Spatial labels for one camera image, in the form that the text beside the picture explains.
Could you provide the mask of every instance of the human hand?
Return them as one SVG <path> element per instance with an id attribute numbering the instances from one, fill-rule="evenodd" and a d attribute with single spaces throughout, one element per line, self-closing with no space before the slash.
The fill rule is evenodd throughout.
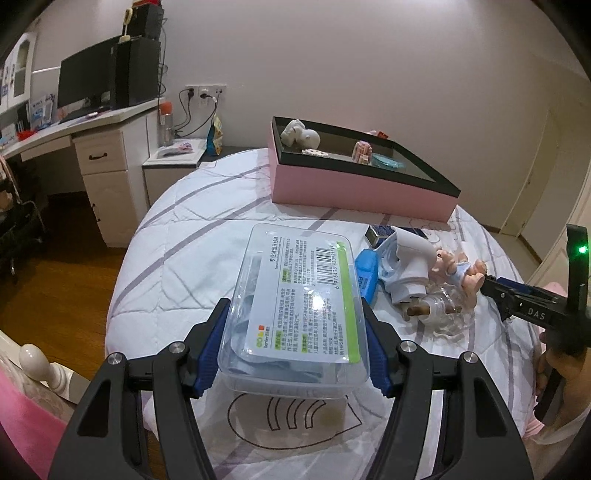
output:
<path id="1" fill-rule="evenodd" d="M 546 343 L 546 335 L 540 335 L 540 341 Z M 548 348 L 540 357 L 537 366 L 536 395 L 540 395 L 548 384 L 545 373 L 548 366 L 556 369 L 565 379 L 563 405 L 556 419 L 556 428 L 566 425 L 578 417 L 591 403 L 591 353 L 586 349 L 579 356 Z"/>

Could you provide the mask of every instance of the drawer handle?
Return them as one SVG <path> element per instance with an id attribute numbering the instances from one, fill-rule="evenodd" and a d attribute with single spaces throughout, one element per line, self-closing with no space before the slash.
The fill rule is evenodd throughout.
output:
<path id="1" fill-rule="evenodd" d="M 93 157 L 92 155 L 88 155 L 88 160 L 98 160 L 99 158 L 103 158 L 107 156 L 107 152 L 103 153 L 102 155 L 99 155 L 98 157 Z"/>
<path id="2" fill-rule="evenodd" d="M 92 204 L 92 211 L 93 211 L 93 213 L 94 213 L 95 207 L 96 207 L 96 204 L 95 204 L 95 203 L 93 203 L 93 204 Z M 95 220 L 96 220 L 96 223 L 99 223 L 99 222 L 100 222 L 100 218 L 97 218 L 97 217 L 96 217 L 96 214 L 95 214 Z"/>

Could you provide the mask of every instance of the product label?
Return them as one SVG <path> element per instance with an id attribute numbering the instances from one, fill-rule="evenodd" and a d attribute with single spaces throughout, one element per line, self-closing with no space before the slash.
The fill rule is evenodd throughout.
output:
<path id="1" fill-rule="evenodd" d="M 359 362 L 346 244 L 265 238 L 244 348 L 251 355 Z"/>

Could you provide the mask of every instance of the brown floor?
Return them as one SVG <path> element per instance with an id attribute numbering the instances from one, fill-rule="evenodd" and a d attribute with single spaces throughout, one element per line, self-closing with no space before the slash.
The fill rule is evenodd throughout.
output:
<path id="1" fill-rule="evenodd" d="M 106 315 L 125 249 L 106 247 L 86 195 L 52 199 L 44 219 L 46 249 L 17 262 L 16 285 L 0 276 L 0 329 L 92 379 L 105 358 Z M 166 479 L 151 434 L 149 443 L 153 475 Z"/>

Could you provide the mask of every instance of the orange cap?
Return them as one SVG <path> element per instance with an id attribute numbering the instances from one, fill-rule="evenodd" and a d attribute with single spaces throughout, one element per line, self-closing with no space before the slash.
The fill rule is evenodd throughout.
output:
<path id="1" fill-rule="evenodd" d="M 160 114 L 161 115 L 168 115 L 169 113 L 173 113 L 173 103 L 172 102 L 162 102 L 160 104 Z"/>

